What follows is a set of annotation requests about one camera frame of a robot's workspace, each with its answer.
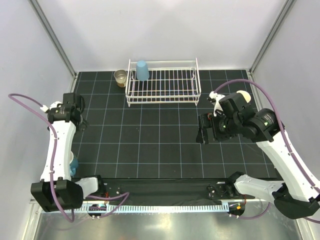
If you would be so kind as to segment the teal flower mug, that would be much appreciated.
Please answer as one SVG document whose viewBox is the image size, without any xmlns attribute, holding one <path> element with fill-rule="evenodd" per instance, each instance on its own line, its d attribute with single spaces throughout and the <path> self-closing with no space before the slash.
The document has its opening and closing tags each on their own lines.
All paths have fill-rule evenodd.
<svg viewBox="0 0 320 240">
<path fill-rule="evenodd" d="M 70 161 L 69 161 L 69 172 L 70 172 L 70 176 L 74 177 L 76 174 L 76 170 L 79 167 L 79 162 L 78 162 L 78 158 L 76 155 L 74 155 L 74 153 L 71 151 L 70 152 Z"/>
</svg>

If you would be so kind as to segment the black white mug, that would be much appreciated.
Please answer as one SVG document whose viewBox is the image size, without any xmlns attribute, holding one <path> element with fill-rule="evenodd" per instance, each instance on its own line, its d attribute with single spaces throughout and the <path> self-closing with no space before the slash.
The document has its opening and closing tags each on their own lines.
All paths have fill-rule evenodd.
<svg viewBox="0 0 320 240">
<path fill-rule="evenodd" d="M 236 92 L 237 94 L 241 94 L 242 96 L 243 96 L 243 98 L 245 99 L 245 101 L 247 102 L 247 103 L 250 103 L 250 101 L 251 101 L 251 95 L 247 92 L 247 91 L 244 91 L 244 90 L 238 90 L 237 92 Z"/>
</svg>

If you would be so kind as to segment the light blue plastic cup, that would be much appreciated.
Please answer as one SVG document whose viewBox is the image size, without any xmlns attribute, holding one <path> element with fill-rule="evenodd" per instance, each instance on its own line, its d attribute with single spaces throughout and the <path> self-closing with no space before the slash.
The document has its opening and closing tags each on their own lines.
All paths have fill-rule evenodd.
<svg viewBox="0 0 320 240">
<path fill-rule="evenodd" d="M 139 60 L 136 63 L 136 78 L 139 81 L 147 81 L 150 77 L 149 68 L 147 62 L 144 60 Z"/>
</svg>

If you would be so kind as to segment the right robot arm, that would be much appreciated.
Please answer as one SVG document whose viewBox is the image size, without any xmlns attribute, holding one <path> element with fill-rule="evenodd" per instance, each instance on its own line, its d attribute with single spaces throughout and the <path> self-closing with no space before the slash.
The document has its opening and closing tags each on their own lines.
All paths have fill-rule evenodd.
<svg viewBox="0 0 320 240">
<path fill-rule="evenodd" d="M 243 90 L 229 95 L 212 91 L 207 99 L 213 111 L 198 116 L 196 142 L 209 143 L 208 129 L 218 142 L 243 136 L 262 150 L 282 178 L 272 183 L 237 171 L 225 180 L 226 194 L 266 200 L 292 220 L 311 219 L 320 209 L 320 181 L 292 146 L 276 110 L 255 111 L 249 93 Z"/>
</svg>

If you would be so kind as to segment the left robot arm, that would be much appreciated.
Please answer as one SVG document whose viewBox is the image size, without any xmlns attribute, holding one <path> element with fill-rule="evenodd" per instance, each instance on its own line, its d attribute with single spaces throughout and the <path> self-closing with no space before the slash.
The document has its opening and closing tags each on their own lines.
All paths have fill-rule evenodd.
<svg viewBox="0 0 320 240">
<path fill-rule="evenodd" d="M 49 122 L 49 146 L 40 181 L 32 183 L 30 192 L 45 212 L 73 210 L 82 206 L 91 196 L 101 200 L 106 188 L 100 175 L 72 181 L 72 152 L 74 136 L 84 131 L 88 122 L 83 118 L 85 99 L 74 92 L 64 93 L 62 101 L 56 101 L 46 109 Z"/>
</svg>

